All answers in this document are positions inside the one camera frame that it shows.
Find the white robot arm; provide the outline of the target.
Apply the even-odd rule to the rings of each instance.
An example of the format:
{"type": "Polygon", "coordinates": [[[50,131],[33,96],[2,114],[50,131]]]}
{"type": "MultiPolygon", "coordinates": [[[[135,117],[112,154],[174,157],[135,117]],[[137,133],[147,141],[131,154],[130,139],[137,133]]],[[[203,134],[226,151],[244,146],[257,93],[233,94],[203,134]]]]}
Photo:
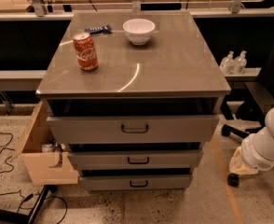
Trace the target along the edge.
{"type": "Polygon", "coordinates": [[[265,117],[265,127],[251,133],[237,147],[229,163],[229,172],[235,175],[255,175],[274,167],[274,107],[265,117]]]}

